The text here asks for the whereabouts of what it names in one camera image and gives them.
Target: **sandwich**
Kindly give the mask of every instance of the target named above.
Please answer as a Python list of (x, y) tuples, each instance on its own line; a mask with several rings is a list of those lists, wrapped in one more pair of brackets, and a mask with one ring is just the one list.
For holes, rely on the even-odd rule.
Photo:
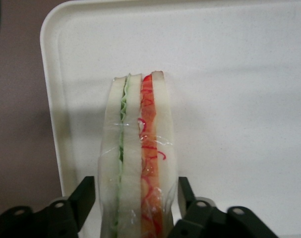
[(115, 78), (105, 111), (98, 180), (102, 238), (163, 238), (177, 186), (163, 72)]

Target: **brown wall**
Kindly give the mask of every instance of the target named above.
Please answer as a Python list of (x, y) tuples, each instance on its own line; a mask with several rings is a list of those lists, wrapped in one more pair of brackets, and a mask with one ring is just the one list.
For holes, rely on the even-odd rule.
[(63, 1), (1, 1), (0, 213), (61, 196), (39, 35)]

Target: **screw hole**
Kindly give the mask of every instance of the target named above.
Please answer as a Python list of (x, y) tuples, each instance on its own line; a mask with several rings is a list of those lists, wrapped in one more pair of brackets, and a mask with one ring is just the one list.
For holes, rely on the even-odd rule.
[(189, 232), (187, 230), (181, 230), (181, 235), (182, 236), (187, 236)]
[(66, 230), (66, 229), (63, 229), (63, 230), (59, 231), (59, 236), (62, 237), (62, 236), (64, 236), (66, 233), (67, 233), (67, 230)]
[(59, 208), (59, 207), (63, 207), (64, 203), (63, 202), (59, 202), (55, 205), (55, 208)]
[(18, 210), (18, 211), (15, 211), (14, 215), (15, 215), (15, 216), (19, 216), (19, 215), (21, 215), (21, 214), (23, 214), (23, 213), (25, 213), (25, 210), (20, 209), (20, 210)]

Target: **metal bolt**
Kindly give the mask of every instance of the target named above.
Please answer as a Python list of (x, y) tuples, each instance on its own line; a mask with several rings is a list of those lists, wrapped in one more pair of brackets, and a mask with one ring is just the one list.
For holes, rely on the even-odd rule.
[(19, 215), (21, 215), (21, 214), (23, 214), (23, 213), (25, 213), (25, 210), (20, 209), (20, 210), (18, 210), (18, 211), (15, 211), (14, 215), (15, 215), (15, 216), (19, 216)]
[(244, 215), (245, 214), (245, 212), (241, 208), (234, 208), (232, 211), (234, 213), (238, 214), (238, 215)]
[(58, 202), (56, 205), (55, 205), (55, 208), (59, 208), (59, 207), (63, 207), (64, 206), (64, 203), (63, 202)]
[(198, 207), (206, 207), (206, 204), (204, 202), (201, 202), (201, 201), (197, 202), (196, 205)]

